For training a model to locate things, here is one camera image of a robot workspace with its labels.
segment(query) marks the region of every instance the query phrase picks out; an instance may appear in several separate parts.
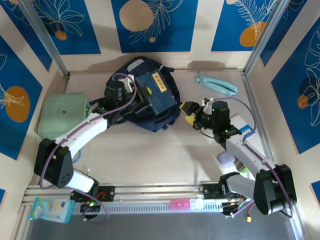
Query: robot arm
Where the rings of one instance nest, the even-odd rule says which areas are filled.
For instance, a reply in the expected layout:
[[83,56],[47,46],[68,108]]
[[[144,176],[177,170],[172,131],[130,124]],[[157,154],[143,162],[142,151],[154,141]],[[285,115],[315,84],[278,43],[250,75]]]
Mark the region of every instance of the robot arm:
[[204,103],[206,107],[196,102],[185,102],[180,108],[186,113],[187,121],[195,130],[202,128],[212,130],[215,141],[237,157],[255,176],[255,180],[252,180],[237,172],[228,173],[220,177],[217,185],[204,185],[205,192],[210,192],[211,196],[240,194],[253,199],[257,208],[265,215],[280,211],[286,208],[288,203],[279,183],[267,167],[268,164],[282,182],[291,204],[295,205],[297,196],[290,168],[286,165],[275,165],[248,142],[244,142],[242,133],[231,125],[230,110],[226,102],[210,102],[205,99]]

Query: navy blue backpack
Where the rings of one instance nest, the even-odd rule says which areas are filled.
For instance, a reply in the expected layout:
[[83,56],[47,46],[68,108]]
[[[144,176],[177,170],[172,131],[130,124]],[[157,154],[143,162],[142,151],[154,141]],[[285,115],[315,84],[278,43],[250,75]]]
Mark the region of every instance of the navy blue backpack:
[[174,71],[173,68],[169,68],[164,66],[163,64],[154,61],[150,58],[144,56],[138,56],[133,58],[131,61],[127,62],[124,66],[122,66],[118,71],[115,73],[123,73],[123,74],[131,74],[134,75],[136,79],[139,76],[145,75],[149,72],[154,70],[159,70],[166,85],[171,90],[177,104],[168,108],[167,110],[161,112],[160,114],[156,115],[152,110],[151,106],[148,105],[146,102],[145,106],[141,106],[140,109],[143,109],[139,112],[133,112],[130,114],[123,115],[122,119],[117,122],[117,124],[121,124],[123,122],[129,121],[141,128],[157,132],[160,129],[166,130],[168,128],[167,125],[174,124],[176,118],[180,115],[180,93],[175,83],[174,78],[171,76],[171,72]]

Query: black cable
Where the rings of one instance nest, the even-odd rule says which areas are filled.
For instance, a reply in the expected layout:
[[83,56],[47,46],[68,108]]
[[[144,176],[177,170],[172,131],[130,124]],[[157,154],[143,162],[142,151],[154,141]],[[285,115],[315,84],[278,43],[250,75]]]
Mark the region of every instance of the black cable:
[[202,135],[206,136],[207,138],[215,139],[213,136],[209,136],[209,135],[203,133],[203,132],[201,131],[201,129],[200,129],[199,131],[200,131],[200,133],[201,133]]

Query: plastic packaging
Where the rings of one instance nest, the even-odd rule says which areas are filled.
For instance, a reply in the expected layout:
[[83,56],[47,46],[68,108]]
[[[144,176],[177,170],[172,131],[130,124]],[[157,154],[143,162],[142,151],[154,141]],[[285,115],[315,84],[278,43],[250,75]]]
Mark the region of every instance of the plastic packaging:
[[57,223],[68,224],[74,211],[74,207],[74,200],[50,200],[37,196],[29,219],[44,219]]

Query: light blue fabric item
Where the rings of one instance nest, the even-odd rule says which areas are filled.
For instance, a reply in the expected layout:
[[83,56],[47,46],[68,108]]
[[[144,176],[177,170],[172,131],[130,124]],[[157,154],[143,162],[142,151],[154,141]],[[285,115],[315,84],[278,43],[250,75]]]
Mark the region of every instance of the light blue fabric item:
[[238,93],[237,87],[232,83],[209,76],[205,72],[198,71],[195,74],[195,80],[203,86],[227,96],[233,96]]

